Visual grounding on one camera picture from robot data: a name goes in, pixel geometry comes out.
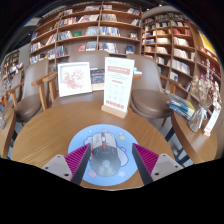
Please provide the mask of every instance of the blue circle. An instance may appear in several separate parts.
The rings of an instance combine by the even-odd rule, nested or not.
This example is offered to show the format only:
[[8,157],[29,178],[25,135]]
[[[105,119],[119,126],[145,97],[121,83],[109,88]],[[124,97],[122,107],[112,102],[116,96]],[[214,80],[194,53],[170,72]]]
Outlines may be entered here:
[[121,160],[121,167],[114,176],[101,177],[91,170],[89,159],[83,175],[83,180],[98,186],[113,186],[121,184],[128,180],[137,170],[137,165],[132,155],[132,143],[138,144],[138,142],[129,132],[114,125],[98,124],[79,131],[71,140],[68,147],[68,153],[86,145],[87,143],[91,143],[91,137],[93,135],[102,133],[106,130],[108,133],[112,134],[116,140],[118,156]]

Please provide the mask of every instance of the wooden chair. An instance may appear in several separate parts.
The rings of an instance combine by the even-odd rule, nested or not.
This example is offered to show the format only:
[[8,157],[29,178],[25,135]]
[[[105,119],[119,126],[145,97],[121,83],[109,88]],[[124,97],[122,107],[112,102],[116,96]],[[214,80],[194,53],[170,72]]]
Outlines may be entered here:
[[[105,57],[109,57],[109,54],[106,51],[82,51],[82,52],[73,52],[68,59],[68,63],[71,62],[89,62],[90,68],[105,68]],[[49,83],[50,97],[52,101],[52,107],[61,104],[67,104],[71,102],[80,102],[80,101],[97,101],[103,103],[104,91],[93,91],[90,93],[77,94],[72,96],[59,97],[55,87],[55,80],[57,78],[57,72],[52,73],[43,79],[37,80],[32,83],[35,85],[43,85],[43,83]],[[47,109],[47,103],[43,97],[43,93],[40,92],[40,98],[43,100],[42,107],[44,110]]]
[[[13,77],[11,89],[15,88],[22,81],[22,77],[23,77],[23,70],[20,69],[18,71],[18,73],[15,74],[14,77]],[[15,90],[14,94],[15,94],[16,102],[19,102],[21,100],[21,98],[22,98],[22,87],[20,86],[19,88],[17,88]],[[7,96],[9,95],[9,99],[8,99],[8,101],[6,103],[5,108],[4,108],[5,110],[8,109],[8,108],[13,108],[14,107],[13,97],[10,94],[10,90],[8,90],[6,92],[6,95]]]
[[[162,89],[156,62],[136,54],[128,54],[127,58],[135,60],[135,67],[142,72],[141,79],[132,82],[131,108],[145,118],[164,118],[164,126],[166,118],[171,116],[171,110],[166,106],[169,98]],[[171,83],[171,93],[175,93],[176,86],[181,86],[168,77],[165,79]]]
[[[47,58],[30,65],[26,70],[24,81],[9,90],[9,94],[12,94],[17,122],[23,124],[29,121],[33,116],[42,111],[41,105],[44,105],[44,102],[48,103],[47,83],[41,83],[39,86],[31,85],[32,82],[38,82],[38,80],[42,80],[48,74],[48,66],[49,60]],[[15,91],[22,85],[24,85],[22,99],[20,102],[17,102]]]

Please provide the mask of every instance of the framed picture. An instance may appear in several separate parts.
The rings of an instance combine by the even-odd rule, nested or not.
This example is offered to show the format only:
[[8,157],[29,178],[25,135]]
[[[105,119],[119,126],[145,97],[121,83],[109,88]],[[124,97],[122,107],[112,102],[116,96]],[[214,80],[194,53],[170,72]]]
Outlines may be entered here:
[[92,92],[89,62],[58,64],[59,96]]
[[202,43],[204,45],[204,48],[209,50],[209,51],[211,51],[211,52],[213,52],[213,54],[216,55],[215,50],[214,50],[212,44],[207,39],[207,37],[200,30],[198,30],[198,33],[199,33],[199,35],[201,37]]

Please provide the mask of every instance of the round wooden table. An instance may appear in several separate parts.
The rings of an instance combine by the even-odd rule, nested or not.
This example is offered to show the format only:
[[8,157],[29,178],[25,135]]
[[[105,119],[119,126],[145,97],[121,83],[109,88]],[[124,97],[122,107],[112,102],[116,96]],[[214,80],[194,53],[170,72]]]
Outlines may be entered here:
[[195,163],[208,162],[215,159],[217,153],[217,137],[213,129],[210,136],[203,134],[208,122],[205,120],[201,128],[195,133],[190,130],[187,120],[180,114],[172,111],[171,122],[175,134],[189,158]]
[[7,159],[9,146],[16,126],[16,115],[13,109],[8,108],[3,112],[6,126],[0,128],[0,157]]
[[[131,109],[122,119],[101,110],[98,102],[76,102],[50,108],[36,115],[18,134],[13,147],[12,160],[43,167],[55,155],[68,154],[72,138],[82,129],[110,124],[128,131],[138,144],[157,154],[166,153],[174,159],[169,144],[160,132]],[[144,186],[140,173],[122,184],[96,186],[82,180],[80,186],[95,189],[130,189]]]

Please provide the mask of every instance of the menu sign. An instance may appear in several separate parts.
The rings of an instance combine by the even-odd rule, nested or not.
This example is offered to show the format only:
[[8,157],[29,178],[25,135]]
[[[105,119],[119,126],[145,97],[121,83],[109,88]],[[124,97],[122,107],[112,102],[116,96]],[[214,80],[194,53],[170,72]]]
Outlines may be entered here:
[[134,63],[131,59],[105,58],[104,105],[127,111]]

